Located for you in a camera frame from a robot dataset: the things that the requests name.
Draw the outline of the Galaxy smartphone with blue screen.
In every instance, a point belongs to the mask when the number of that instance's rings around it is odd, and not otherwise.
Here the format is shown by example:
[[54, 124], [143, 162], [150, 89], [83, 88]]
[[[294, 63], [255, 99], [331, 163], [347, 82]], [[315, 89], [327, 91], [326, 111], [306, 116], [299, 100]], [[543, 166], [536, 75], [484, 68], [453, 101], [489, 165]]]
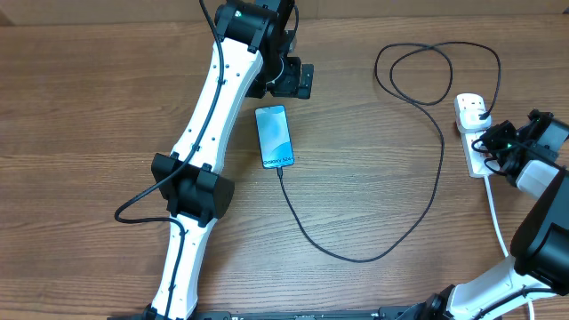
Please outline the Galaxy smartphone with blue screen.
[[283, 105], [257, 108], [254, 112], [265, 169], [293, 165], [295, 162], [289, 125]]

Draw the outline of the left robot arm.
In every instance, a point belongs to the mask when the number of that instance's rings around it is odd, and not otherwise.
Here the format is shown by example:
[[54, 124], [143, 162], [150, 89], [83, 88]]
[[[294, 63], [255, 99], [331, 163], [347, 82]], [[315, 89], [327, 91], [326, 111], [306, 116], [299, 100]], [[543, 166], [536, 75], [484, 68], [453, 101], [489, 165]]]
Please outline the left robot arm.
[[235, 190], [221, 172], [244, 99], [310, 97], [314, 67], [289, 54], [296, 32], [286, 25], [297, 11], [293, 0], [227, 1], [212, 17], [212, 59], [193, 115], [171, 153], [151, 165], [171, 228], [146, 319], [189, 319], [196, 310], [207, 240]]

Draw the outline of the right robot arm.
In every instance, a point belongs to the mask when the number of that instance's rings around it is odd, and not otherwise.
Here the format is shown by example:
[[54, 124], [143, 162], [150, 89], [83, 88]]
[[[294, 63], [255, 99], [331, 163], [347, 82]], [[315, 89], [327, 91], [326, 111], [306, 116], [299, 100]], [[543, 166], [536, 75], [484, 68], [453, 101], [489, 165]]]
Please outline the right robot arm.
[[469, 145], [536, 200], [511, 240], [509, 256], [476, 279], [408, 308], [403, 319], [498, 319], [534, 300], [567, 295], [568, 170], [556, 160], [568, 126], [538, 109], [528, 118], [520, 128], [497, 124]]

